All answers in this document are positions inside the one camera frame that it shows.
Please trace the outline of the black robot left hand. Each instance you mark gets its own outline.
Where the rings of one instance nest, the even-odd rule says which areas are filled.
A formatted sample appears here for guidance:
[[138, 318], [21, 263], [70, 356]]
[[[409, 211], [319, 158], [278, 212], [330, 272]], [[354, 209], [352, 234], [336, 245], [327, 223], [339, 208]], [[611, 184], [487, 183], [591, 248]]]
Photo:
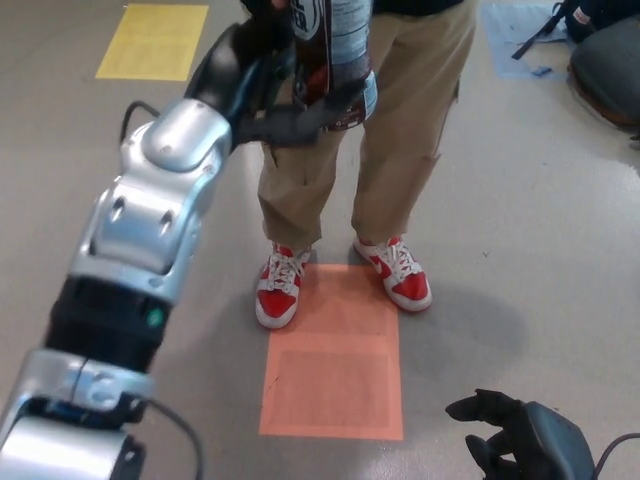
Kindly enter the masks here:
[[196, 69], [181, 105], [189, 145], [228, 151], [253, 141], [297, 148], [312, 145], [323, 130], [356, 105], [366, 81], [353, 79], [328, 88], [307, 84], [301, 104], [277, 105], [275, 95], [302, 54], [293, 45], [293, 5], [268, 5], [242, 24], [229, 27]]

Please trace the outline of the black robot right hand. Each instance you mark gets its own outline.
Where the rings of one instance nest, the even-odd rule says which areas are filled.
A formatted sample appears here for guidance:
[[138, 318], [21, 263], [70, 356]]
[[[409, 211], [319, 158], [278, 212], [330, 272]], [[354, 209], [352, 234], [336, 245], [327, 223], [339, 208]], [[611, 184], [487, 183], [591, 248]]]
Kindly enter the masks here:
[[499, 429], [488, 439], [465, 437], [486, 479], [579, 480], [595, 475], [582, 430], [538, 402], [478, 389], [473, 396], [451, 403], [446, 412], [459, 422], [485, 422]]

